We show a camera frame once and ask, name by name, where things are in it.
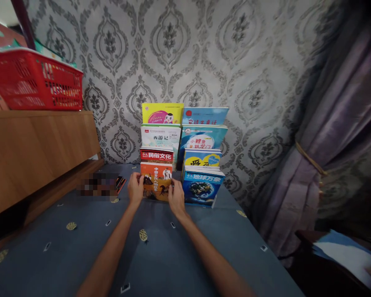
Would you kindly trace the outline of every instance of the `white paper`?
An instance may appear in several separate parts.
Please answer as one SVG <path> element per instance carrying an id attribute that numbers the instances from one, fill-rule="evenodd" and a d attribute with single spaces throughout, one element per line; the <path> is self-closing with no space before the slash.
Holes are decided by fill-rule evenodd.
<path id="1" fill-rule="evenodd" d="M 337 243 L 315 243 L 323 252 L 349 270 L 371 290 L 371 275 L 365 270 L 371 267 L 371 254 L 354 246 Z"/>

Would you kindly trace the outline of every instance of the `hand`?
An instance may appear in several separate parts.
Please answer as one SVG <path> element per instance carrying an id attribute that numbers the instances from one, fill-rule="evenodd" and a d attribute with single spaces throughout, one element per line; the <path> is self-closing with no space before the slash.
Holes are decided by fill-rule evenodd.
<path id="1" fill-rule="evenodd" d="M 140 176 L 138 172 L 132 173 L 128 183 L 129 204 L 137 206 L 140 205 L 144 192 L 143 180 L 140 179 Z"/>
<path id="2" fill-rule="evenodd" d="M 181 182 L 172 179 L 173 186 L 169 187 L 169 206 L 173 214 L 179 219 L 188 216 L 184 205 L 184 191 Z"/>

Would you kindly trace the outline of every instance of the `wallpaper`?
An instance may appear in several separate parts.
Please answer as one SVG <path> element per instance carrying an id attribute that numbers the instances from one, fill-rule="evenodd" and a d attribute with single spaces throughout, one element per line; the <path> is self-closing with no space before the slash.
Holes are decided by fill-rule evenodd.
<path id="1" fill-rule="evenodd" d="M 335 0 L 24 0 L 84 72 L 107 163 L 139 161 L 141 104 L 228 106 L 225 186 L 247 210 L 290 145 L 343 19 Z"/>

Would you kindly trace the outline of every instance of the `basket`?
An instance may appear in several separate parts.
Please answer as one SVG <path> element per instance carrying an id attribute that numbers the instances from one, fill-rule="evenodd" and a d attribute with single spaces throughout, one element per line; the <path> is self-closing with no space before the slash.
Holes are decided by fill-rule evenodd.
<path id="1" fill-rule="evenodd" d="M 27 48 L 0 52 L 0 95 L 11 109 L 82 109 L 82 71 Z"/>

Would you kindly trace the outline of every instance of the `red book cover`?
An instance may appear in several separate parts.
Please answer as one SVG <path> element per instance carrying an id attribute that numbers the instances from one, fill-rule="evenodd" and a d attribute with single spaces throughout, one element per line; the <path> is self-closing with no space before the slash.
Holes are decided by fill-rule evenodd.
<path id="1" fill-rule="evenodd" d="M 140 148 L 140 158 L 142 162 L 154 163 L 173 163 L 173 149 L 155 149 L 155 148 Z"/>
<path id="2" fill-rule="evenodd" d="M 168 201 L 172 182 L 172 165 L 162 163 L 140 163 L 144 185 L 144 197 L 151 200 Z"/>

